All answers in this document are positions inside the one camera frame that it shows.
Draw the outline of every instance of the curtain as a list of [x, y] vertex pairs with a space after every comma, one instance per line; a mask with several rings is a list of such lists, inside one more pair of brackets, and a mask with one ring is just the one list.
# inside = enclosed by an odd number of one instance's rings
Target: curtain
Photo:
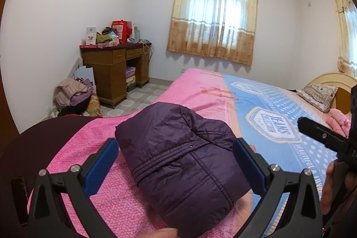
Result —
[[333, 0], [338, 20], [338, 70], [357, 78], [357, 9], [352, 0]]
[[257, 0], [174, 0], [167, 50], [251, 65]]

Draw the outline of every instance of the wooden headboard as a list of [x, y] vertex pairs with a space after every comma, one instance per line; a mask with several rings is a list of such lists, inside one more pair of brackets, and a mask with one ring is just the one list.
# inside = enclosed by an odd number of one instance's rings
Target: wooden headboard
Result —
[[305, 88], [310, 84], [323, 84], [338, 87], [331, 108], [337, 108], [344, 114], [351, 111], [351, 89], [357, 85], [357, 80], [355, 78], [343, 73], [327, 73], [312, 80], [305, 86]]

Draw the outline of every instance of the pink cloth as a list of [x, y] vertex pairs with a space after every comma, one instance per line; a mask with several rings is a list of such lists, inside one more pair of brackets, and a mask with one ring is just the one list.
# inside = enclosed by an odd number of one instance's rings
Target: pink cloth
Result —
[[330, 110], [330, 115], [334, 120], [336, 120], [341, 130], [343, 131], [344, 134], [342, 136], [349, 137], [349, 130], [351, 129], [351, 118], [349, 118], [347, 115], [344, 115], [340, 110], [335, 108]]
[[342, 135], [343, 137], [346, 137], [341, 126], [338, 124], [338, 122], [333, 117], [330, 116], [329, 118], [327, 118], [326, 123], [328, 126], [331, 127], [331, 129], [334, 132], [338, 133], [339, 135]]

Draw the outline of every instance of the purple jacket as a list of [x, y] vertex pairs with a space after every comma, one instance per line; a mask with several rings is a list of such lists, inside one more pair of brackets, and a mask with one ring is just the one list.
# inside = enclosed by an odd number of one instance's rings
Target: purple jacket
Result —
[[89, 98], [92, 93], [93, 93], [93, 85], [92, 82], [89, 81], [89, 79], [85, 79], [84, 81], [82, 81], [82, 83], [88, 87], [87, 92], [82, 93], [80, 95], [74, 95], [71, 98], [71, 106], [77, 106], [79, 103], [83, 102], [85, 99]]
[[223, 121], [155, 103], [118, 125], [115, 136], [145, 199], [181, 238], [215, 227], [250, 189]]

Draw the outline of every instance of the wooden desk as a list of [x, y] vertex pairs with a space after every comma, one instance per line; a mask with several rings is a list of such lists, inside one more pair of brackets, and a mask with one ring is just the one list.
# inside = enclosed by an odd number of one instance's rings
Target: wooden desk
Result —
[[123, 44], [112, 48], [81, 49], [81, 52], [83, 65], [93, 68], [100, 102], [115, 107], [126, 98], [126, 67], [136, 68], [136, 84], [140, 87], [149, 81], [149, 48], [145, 45]]

